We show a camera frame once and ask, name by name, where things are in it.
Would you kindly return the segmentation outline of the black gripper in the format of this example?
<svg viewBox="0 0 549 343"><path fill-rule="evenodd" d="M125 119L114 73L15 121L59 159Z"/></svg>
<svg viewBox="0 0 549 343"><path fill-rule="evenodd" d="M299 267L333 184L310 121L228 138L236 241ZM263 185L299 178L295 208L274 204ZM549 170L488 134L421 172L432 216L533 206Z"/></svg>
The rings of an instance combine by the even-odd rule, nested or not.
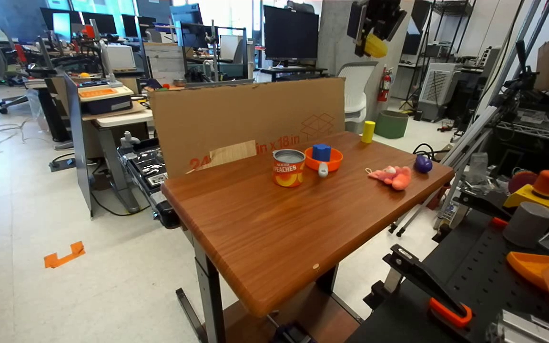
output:
<svg viewBox="0 0 549 343"><path fill-rule="evenodd" d="M406 18L400 0L354 0L350 4L347 35L364 39L368 33L390 41Z"/></svg>

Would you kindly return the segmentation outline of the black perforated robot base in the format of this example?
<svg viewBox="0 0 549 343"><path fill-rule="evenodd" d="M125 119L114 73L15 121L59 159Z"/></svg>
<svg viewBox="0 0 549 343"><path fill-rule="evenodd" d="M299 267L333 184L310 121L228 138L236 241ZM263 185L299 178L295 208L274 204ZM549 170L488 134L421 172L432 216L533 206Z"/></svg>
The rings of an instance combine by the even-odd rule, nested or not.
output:
<svg viewBox="0 0 549 343"><path fill-rule="evenodd" d="M490 216L470 212L423 260L449 294L472 309L474 319L467 330L442 326L427 309L429 296L402 283L347 343L486 343L488 326L503 311L549 325L549 294L509 267L505 256L510 246L490 222Z"/></svg>

